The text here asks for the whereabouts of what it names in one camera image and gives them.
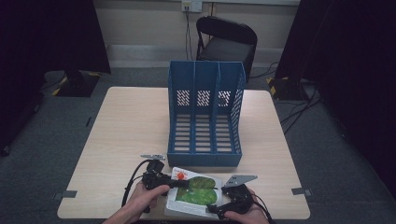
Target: human hand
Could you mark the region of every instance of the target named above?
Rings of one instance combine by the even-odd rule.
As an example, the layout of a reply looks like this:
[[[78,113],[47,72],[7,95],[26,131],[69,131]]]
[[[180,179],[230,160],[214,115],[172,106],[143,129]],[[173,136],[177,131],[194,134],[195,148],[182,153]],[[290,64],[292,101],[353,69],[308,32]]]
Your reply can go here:
[[[141,181],[138,182],[128,203],[104,223],[121,224],[137,221],[148,206],[149,208],[156,207],[157,198],[168,190],[169,186],[167,185],[161,185],[155,189],[147,190]]]
[[[255,194],[253,190],[247,189],[251,194]],[[257,203],[256,196],[253,195],[252,197],[254,202]],[[264,212],[255,203],[251,205],[250,209],[243,215],[233,211],[227,211],[224,216],[232,221],[238,221],[243,224],[269,224]]]

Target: gray carpet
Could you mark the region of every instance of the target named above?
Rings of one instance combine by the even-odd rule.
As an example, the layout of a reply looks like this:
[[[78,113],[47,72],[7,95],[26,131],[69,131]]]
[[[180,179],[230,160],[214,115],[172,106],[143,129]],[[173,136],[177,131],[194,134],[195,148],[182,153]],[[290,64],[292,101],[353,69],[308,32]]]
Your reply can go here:
[[[264,71],[266,68],[254,68],[252,75]],[[62,76],[63,72],[47,73],[46,85]],[[40,109],[10,145],[10,155],[0,158],[0,223],[100,223],[98,219],[59,219],[60,201],[52,196],[67,188],[107,89],[166,87],[166,79],[167,68],[116,68],[112,75],[99,79],[91,98],[54,97],[51,93],[56,85],[43,90]],[[264,77],[259,77],[251,79],[247,89],[268,87]],[[306,85],[308,94],[313,89],[313,85]],[[280,120],[304,107],[296,105],[300,102],[274,103]],[[283,129],[287,130],[294,119],[285,121]],[[303,188],[313,192],[307,197],[311,217],[277,220],[278,224],[396,223],[395,202],[366,159],[342,137],[339,127],[320,102],[307,109],[287,132]]]

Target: gray clip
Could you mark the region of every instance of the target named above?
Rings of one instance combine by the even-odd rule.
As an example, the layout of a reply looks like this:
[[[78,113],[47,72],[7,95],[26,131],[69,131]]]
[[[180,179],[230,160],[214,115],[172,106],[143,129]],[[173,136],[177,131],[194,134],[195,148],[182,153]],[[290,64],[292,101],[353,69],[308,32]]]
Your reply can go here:
[[[62,198],[76,198],[76,190],[65,190],[62,193],[55,193],[52,197],[53,200],[61,200]]]
[[[311,189],[303,189],[303,188],[292,189],[291,192],[293,193],[293,195],[303,194],[306,197],[311,196],[313,194]]]
[[[159,161],[164,161],[165,156],[164,155],[140,155],[143,158],[148,158],[148,159],[153,159],[153,160],[159,160]]]
[[[224,185],[224,188],[238,187],[254,179],[257,179],[256,175],[232,175]]]

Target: power outlet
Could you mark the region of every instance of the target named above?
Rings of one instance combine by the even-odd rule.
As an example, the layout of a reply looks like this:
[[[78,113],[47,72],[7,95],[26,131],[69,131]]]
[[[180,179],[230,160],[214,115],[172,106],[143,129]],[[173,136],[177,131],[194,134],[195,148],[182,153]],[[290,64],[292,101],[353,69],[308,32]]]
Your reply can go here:
[[[191,1],[181,1],[181,11],[192,11]]]

